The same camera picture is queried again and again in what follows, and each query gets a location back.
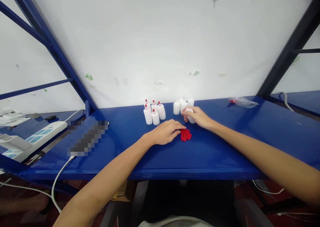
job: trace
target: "white squeeze bottle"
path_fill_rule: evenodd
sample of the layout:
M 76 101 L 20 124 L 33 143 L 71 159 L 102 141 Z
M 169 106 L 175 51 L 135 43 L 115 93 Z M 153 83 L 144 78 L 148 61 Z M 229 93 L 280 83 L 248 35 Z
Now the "white squeeze bottle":
M 164 110 L 163 104 L 160 104 L 160 102 L 158 102 L 158 113 L 159 113 L 160 119 L 166 118 L 166 111 Z
M 190 111 L 190 112 L 194 113 L 193 110 L 190 109 L 190 108 L 187 108 L 186 111 Z M 195 123 L 194 119 L 193 119 L 191 116 L 187 116 L 187 118 L 188 118 L 188 120 L 189 120 L 189 122 L 190 122 L 191 124 L 194 124 L 194 123 Z
M 147 105 L 147 107 L 148 107 L 148 109 L 150 110 L 150 113 L 151 113 L 152 112 L 151 104 L 147 101 L 147 99 L 146 99 L 146 105 Z
M 151 105 L 151 109 L 155 109 L 155 111 L 158 111 L 158 105 L 154 103 L 154 100 L 153 100 L 153 104 Z
M 159 119 L 159 113 L 153 109 L 153 112 L 151 113 L 153 124 L 158 125 L 160 124 L 160 119 Z
M 194 106 L 194 99 L 190 98 L 188 100 L 188 106 Z
M 180 113 L 180 102 L 176 101 L 173 103 L 173 113 L 179 114 Z
M 151 112 L 150 112 L 149 108 L 147 107 L 147 104 L 145 104 L 145 106 L 144 106 L 143 113 L 144 113 L 144 117 L 146 119 L 146 123 L 152 124 L 152 116 L 151 116 Z
M 183 109 L 187 106 L 188 103 L 186 101 L 180 103 L 180 114 L 182 114 Z

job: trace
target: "human hand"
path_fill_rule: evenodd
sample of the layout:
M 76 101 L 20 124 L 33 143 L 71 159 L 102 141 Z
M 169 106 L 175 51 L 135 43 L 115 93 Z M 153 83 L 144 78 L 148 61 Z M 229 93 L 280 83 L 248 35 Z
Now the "human hand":
M 187 116 L 191 116 L 199 126 L 205 129 L 209 129 L 212 126 L 212 124 L 216 123 L 209 116 L 207 116 L 199 107 L 186 107 L 183 109 L 182 115 L 184 117 L 185 122 L 188 122 Z
M 186 127 L 180 122 L 171 119 L 161 123 L 152 131 L 146 133 L 145 136 L 147 136 L 152 145 L 165 145 L 180 134 L 180 129 L 186 129 Z

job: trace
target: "power strip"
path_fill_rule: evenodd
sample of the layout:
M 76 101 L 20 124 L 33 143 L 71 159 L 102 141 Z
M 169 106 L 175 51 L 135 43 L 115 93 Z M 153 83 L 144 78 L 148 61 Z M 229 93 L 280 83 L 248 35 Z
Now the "power strip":
M 47 125 L 46 127 L 44 127 L 42 130 L 39 130 L 38 132 L 34 133 L 32 136 L 26 138 L 26 141 L 32 144 L 32 146 L 29 147 L 27 150 L 25 151 L 7 150 L 6 152 L 3 153 L 3 155 L 11 159 L 14 159 L 18 162 L 22 162 L 34 151 L 36 151 L 43 144 L 49 141 L 52 137 L 54 137 L 56 134 L 58 134 L 59 132 L 67 128 L 67 126 L 68 124 L 64 121 L 53 122 L 50 125 Z

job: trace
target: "transparent plastic bag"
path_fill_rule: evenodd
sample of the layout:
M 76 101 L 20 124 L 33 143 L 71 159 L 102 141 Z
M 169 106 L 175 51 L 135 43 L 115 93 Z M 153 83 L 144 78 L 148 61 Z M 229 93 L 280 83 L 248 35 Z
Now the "transparent plastic bag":
M 245 97 L 230 97 L 229 101 L 231 103 L 234 103 L 238 106 L 242 106 L 245 108 L 252 108 L 255 107 L 257 105 L 259 105 L 259 103 L 253 102 L 253 101 L 249 101 L 247 98 Z

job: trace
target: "left hand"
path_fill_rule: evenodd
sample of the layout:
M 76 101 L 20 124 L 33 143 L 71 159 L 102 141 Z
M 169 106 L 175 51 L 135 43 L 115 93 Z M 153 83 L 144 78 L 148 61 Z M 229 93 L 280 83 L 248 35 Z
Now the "left hand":
M 186 127 L 180 122 L 171 119 L 158 125 L 154 130 L 146 133 L 145 136 L 148 137 L 152 145 L 165 145 L 180 134 L 180 129 L 186 129 Z

